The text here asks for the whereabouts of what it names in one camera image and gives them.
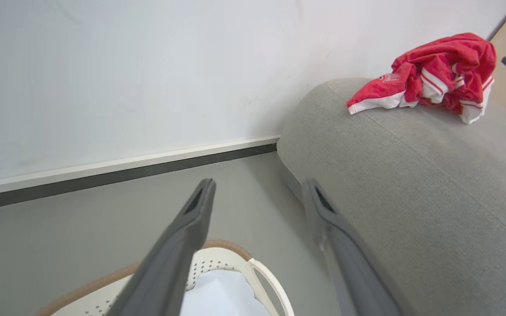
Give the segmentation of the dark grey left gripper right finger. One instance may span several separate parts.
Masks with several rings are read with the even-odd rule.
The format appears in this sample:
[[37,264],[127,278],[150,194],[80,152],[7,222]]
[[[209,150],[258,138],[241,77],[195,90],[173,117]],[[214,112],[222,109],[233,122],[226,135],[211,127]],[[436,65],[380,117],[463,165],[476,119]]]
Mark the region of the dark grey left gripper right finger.
[[302,198],[309,231],[321,250],[343,316],[405,316],[407,301],[321,184],[307,178]]

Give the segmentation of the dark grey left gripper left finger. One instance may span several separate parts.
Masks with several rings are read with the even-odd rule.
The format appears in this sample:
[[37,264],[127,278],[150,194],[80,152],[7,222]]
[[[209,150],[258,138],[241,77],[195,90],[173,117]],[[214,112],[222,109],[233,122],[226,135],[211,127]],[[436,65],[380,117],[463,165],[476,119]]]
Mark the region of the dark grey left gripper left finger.
[[109,316],[178,316],[192,258],[205,244],[216,182],[203,179],[108,311]]

